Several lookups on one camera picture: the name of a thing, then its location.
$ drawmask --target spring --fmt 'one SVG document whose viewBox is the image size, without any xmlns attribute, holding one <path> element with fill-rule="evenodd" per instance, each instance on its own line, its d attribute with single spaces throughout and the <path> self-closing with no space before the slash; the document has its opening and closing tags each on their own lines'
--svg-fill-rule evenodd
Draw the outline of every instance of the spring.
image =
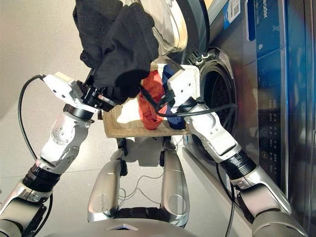
<svg viewBox="0 0 316 237">
<path fill-rule="evenodd" d="M 98 99 L 102 100 L 102 101 L 104 101 L 104 102 L 106 102 L 108 104 L 111 104 L 111 100 L 108 99 L 107 97 L 103 96 L 103 95 L 98 95 Z"/>
</svg>

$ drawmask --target tan fabric basket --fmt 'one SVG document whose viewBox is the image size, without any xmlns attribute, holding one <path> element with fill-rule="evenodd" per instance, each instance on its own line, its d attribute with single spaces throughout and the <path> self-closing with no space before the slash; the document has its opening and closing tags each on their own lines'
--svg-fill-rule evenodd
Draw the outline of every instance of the tan fabric basket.
<svg viewBox="0 0 316 237">
<path fill-rule="evenodd" d="M 154 64 L 151 71 L 158 70 L 162 77 L 162 71 L 165 64 Z M 191 84 L 195 88 L 194 98 L 199 97 L 199 70 L 195 66 L 182 65 L 192 78 Z M 103 112 L 104 130 L 108 137 L 160 137 L 171 135 L 188 134 L 189 130 L 172 129 L 167 119 L 159 125 L 156 130 L 148 130 L 143 126 L 138 112 L 138 97 L 127 100 L 123 105 L 115 106 L 111 111 Z"/>
</svg>

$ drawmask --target washing machine door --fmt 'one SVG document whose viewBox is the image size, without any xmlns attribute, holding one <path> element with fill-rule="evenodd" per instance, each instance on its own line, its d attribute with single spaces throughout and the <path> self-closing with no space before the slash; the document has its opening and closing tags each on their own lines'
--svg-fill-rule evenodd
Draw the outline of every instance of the washing machine door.
<svg viewBox="0 0 316 237">
<path fill-rule="evenodd" d="M 137 2 L 152 16 L 159 55 L 178 63 L 193 64 L 203 54 L 209 41 L 206 5 L 210 0 L 121 0 Z"/>
</svg>

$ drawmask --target brand logo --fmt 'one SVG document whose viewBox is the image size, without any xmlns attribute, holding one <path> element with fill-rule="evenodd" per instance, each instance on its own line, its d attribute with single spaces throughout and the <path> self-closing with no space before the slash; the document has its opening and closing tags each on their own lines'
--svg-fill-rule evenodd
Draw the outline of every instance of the brand logo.
<svg viewBox="0 0 316 237">
<path fill-rule="evenodd" d="M 263 18 L 268 17 L 268 5 L 267 0 L 263 0 Z"/>
</svg>

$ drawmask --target white floor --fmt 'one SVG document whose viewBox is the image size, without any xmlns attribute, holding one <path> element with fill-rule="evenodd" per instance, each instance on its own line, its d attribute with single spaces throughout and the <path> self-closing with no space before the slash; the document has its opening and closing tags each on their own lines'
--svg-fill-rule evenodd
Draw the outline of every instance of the white floor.
<svg viewBox="0 0 316 237">
<path fill-rule="evenodd" d="M 17 121 L 17 100 L 23 83 L 31 76 L 56 71 L 84 80 L 89 69 L 80 61 L 82 47 L 72 19 L 75 1 L 0 1 L 0 201 L 24 177 L 34 161 L 23 141 Z M 49 136 L 49 129 L 64 104 L 56 99 L 41 81 L 33 82 L 23 101 L 23 120 L 30 142 L 37 154 Z M 40 236 L 60 227 L 80 226 L 87 221 L 87 202 L 94 180 L 116 150 L 115 139 L 105 136 L 103 123 L 91 126 L 89 136 L 80 148 L 72 166 L 63 174 L 54 189 L 54 204 L 47 224 Z M 142 165 L 148 156 L 156 157 L 154 167 L 128 163 L 128 176 L 121 178 L 121 186 L 131 192 L 141 175 L 157 177 L 162 168 L 157 166 L 161 142 L 148 138 L 137 143 L 142 149 Z M 224 236 L 227 220 L 212 201 L 181 157 L 186 174 L 191 211 L 186 229 L 200 237 Z M 150 198 L 160 201 L 161 178 L 144 178 L 140 188 Z M 124 207 L 156 206 L 139 192 L 125 202 Z"/>
</svg>

